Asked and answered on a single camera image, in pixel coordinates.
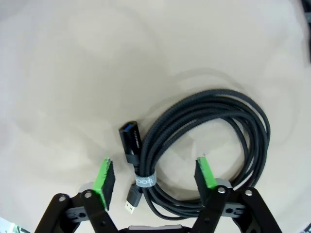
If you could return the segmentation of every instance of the screw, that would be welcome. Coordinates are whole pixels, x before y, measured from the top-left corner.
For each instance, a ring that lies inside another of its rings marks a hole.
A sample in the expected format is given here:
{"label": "screw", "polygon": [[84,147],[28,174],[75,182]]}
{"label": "screw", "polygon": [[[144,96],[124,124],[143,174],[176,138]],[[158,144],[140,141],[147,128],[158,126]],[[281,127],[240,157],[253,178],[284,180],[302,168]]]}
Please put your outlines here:
{"label": "screw", "polygon": [[84,196],[85,196],[86,198],[90,198],[90,197],[92,196],[92,193],[91,193],[91,192],[87,192],[87,193],[84,194]]}
{"label": "screw", "polygon": [[223,187],[218,188],[219,193],[225,193],[225,189]]}
{"label": "screw", "polygon": [[64,195],[62,195],[58,200],[59,201],[64,201],[64,200],[66,200],[66,197]]}
{"label": "screw", "polygon": [[253,195],[253,192],[252,192],[251,190],[246,190],[246,191],[245,191],[245,194],[246,194],[247,196],[251,196],[251,195]]}

